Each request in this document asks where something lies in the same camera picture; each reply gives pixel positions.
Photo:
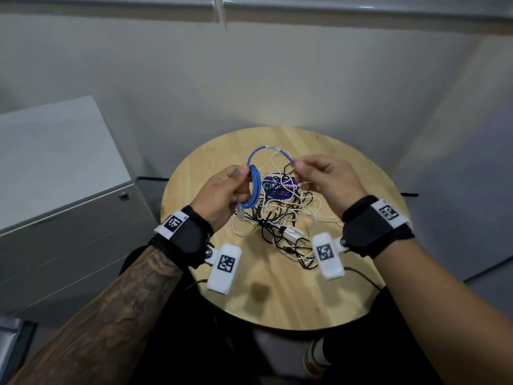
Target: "wooden tabletop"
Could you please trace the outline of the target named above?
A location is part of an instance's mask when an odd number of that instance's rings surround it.
[[[344,159],[353,165],[370,194],[387,200],[393,207],[408,215],[406,203],[390,178],[375,163],[356,149],[312,131],[285,127],[256,127],[219,136],[190,153],[169,179],[162,198],[161,219],[189,204],[205,181],[229,165],[247,162],[253,150],[262,145],[277,146],[292,157],[326,154]],[[251,163],[257,168],[268,166],[274,150],[257,152]],[[274,158],[277,166],[288,162],[283,156]],[[335,216],[322,196],[320,215]],[[248,223],[236,219],[238,231]],[[302,216],[298,228],[310,234],[328,231],[332,237],[342,235],[342,228],[334,223]],[[212,243],[219,248],[224,243],[242,248],[243,253],[233,285],[227,296],[220,295],[200,284],[200,290],[210,302],[241,319],[283,330],[318,330],[355,320],[370,309],[377,290],[354,272],[326,281],[319,268],[305,270],[298,262],[287,258],[274,245],[262,239],[260,229],[247,237],[232,231],[231,221],[217,232]],[[342,264],[364,273],[379,285],[381,276],[370,258],[361,258],[349,252],[341,255]],[[204,264],[191,269],[197,280],[209,276],[211,266]]]

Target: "left hand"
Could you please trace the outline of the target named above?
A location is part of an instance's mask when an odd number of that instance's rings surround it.
[[[247,165],[228,166],[210,177],[192,201],[191,207],[210,223],[216,233],[230,220],[235,212],[235,204],[248,201],[251,197],[250,181]]]

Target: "tattoo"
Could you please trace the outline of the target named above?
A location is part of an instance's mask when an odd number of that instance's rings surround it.
[[[9,384],[126,383],[181,276],[164,254],[148,247]]]

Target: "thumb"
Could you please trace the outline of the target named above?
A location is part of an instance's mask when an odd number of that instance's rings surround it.
[[[294,169],[296,170],[296,173],[301,176],[303,181],[309,181],[320,185],[326,179],[326,174],[301,160],[296,160],[294,163]]]
[[[239,166],[230,179],[225,182],[225,189],[230,193],[235,192],[246,181],[248,174],[249,167],[247,165]]]

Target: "cabinet drawer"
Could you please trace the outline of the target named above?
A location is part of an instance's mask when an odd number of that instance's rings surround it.
[[[129,200],[121,200],[121,193]],[[133,184],[0,236],[0,282],[150,214]]]
[[[117,278],[125,258],[101,268],[72,285],[18,312],[21,319],[60,328]]]
[[[0,313],[12,314],[145,245],[155,220],[146,216],[0,284]]]

